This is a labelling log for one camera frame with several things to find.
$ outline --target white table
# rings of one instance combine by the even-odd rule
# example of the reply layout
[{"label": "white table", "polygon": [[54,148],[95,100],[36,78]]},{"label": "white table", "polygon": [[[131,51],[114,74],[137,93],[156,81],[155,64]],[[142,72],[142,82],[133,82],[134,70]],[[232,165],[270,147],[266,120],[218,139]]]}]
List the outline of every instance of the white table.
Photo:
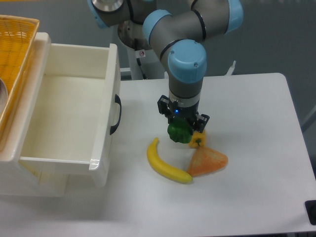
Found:
[{"label": "white table", "polygon": [[185,169],[194,152],[168,138],[157,101],[168,81],[124,81],[107,184],[72,176],[62,198],[0,197],[1,236],[230,236],[315,231],[304,202],[316,182],[285,78],[280,74],[205,78],[199,111],[210,115],[207,145],[228,166],[189,185],[147,162],[158,152]]}]

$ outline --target white drawer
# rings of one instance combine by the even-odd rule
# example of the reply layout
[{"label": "white drawer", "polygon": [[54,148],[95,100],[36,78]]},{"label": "white drawer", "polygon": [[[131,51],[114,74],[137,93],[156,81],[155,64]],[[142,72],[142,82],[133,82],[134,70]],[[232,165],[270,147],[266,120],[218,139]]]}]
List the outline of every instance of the white drawer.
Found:
[{"label": "white drawer", "polygon": [[19,163],[31,171],[91,175],[105,185],[110,130],[121,112],[117,46],[51,44],[40,82]]}]

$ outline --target white cabinet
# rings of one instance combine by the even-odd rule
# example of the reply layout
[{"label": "white cabinet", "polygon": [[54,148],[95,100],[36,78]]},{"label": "white cabinet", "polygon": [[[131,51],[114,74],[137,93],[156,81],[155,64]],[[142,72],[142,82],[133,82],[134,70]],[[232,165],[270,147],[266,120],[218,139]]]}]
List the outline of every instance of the white cabinet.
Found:
[{"label": "white cabinet", "polygon": [[38,33],[0,151],[0,194],[60,196],[69,174],[106,183],[121,106],[117,46],[51,44]]}]

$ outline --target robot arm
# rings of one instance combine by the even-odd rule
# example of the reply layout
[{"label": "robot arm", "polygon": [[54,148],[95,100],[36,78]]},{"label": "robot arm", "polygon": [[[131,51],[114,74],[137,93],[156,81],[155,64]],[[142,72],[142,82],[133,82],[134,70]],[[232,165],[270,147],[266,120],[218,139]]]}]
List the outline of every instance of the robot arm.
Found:
[{"label": "robot arm", "polygon": [[169,74],[169,97],[161,96],[158,109],[168,118],[173,141],[188,143],[193,131],[203,132],[209,120],[198,114],[206,72],[206,52],[199,42],[232,31],[242,21],[239,0],[195,0],[191,11],[181,15],[156,10],[146,18],[143,31]]}]

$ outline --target yellow bell pepper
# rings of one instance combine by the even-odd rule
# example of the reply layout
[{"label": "yellow bell pepper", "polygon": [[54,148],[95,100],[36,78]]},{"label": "yellow bell pepper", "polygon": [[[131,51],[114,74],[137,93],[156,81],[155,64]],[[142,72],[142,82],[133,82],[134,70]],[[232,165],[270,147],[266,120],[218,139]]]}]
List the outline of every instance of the yellow bell pepper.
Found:
[{"label": "yellow bell pepper", "polygon": [[206,132],[205,129],[203,133],[194,132],[191,142],[189,142],[189,147],[198,148],[203,147],[206,144]]}]

